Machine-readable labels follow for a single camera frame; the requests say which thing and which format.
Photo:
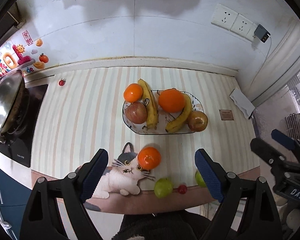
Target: gas stove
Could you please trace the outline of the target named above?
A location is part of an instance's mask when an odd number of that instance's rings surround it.
[[[0,135],[0,152],[30,168],[34,128],[48,85],[26,89],[19,113],[10,129]]]

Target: black stovetop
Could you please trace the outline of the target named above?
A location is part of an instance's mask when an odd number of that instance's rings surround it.
[[[24,121],[26,123],[26,130],[18,136],[6,135],[6,144],[0,144],[0,152],[2,154],[26,167],[30,167],[31,164],[31,148],[34,128],[47,88],[48,85],[46,84],[28,88],[30,102]]]

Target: banana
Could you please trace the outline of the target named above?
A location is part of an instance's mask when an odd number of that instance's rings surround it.
[[[142,101],[147,109],[147,127],[148,129],[156,129],[159,115],[154,95],[148,84],[143,79],[139,79],[138,84],[143,89]]]
[[[168,133],[174,133],[179,131],[187,121],[187,118],[192,111],[192,104],[191,104],[190,97],[187,94],[183,94],[183,96],[185,97],[186,105],[183,108],[181,114],[175,120],[167,124],[166,132]]]

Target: cherry tomato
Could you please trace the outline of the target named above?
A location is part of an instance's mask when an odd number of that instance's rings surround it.
[[[62,87],[66,83],[65,79],[60,79],[59,86]]]
[[[188,191],[188,188],[187,188],[187,186],[184,185],[184,184],[181,184],[181,185],[178,187],[178,192],[179,192],[180,194],[186,194],[187,191]]]
[[[143,89],[139,84],[130,84],[123,93],[124,99],[129,103],[138,101],[143,94]]]

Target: pot lid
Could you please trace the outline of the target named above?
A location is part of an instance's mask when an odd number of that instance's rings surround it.
[[[18,94],[23,76],[20,70],[5,74],[0,79],[0,129],[3,127]]]

